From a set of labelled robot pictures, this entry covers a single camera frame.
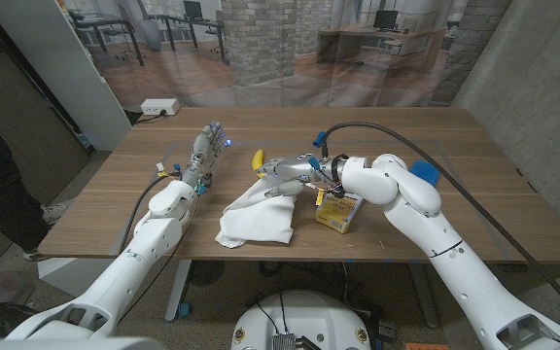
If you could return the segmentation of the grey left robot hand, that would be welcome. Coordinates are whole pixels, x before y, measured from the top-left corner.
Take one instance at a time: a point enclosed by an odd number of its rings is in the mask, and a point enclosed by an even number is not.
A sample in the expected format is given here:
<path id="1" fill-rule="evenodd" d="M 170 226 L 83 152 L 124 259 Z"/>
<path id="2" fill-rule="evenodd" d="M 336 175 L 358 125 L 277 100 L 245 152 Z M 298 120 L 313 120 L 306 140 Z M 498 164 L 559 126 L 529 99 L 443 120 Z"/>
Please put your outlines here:
<path id="1" fill-rule="evenodd" d="M 182 171 L 182 181 L 194 189 L 209 187 L 219 156 L 230 144 L 219 122 L 207 124 L 193 141 L 192 154 L 186 169 Z"/>

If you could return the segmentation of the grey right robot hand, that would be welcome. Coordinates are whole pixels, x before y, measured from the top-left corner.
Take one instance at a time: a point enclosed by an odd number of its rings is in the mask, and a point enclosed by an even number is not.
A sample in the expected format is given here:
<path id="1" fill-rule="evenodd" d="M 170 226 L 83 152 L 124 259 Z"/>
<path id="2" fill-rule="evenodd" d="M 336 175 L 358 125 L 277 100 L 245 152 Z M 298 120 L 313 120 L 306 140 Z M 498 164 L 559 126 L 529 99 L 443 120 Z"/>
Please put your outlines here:
<path id="1" fill-rule="evenodd" d="M 279 180 L 280 184 L 268 190 L 264 196 L 296 196 L 305 187 L 315 188 L 314 183 L 324 183 L 325 193 L 339 192 L 341 182 L 335 180 L 330 158 L 315 157 L 306 153 L 295 157 L 278 157 L 265 162 L 256 169 L 258 174 Z"/>

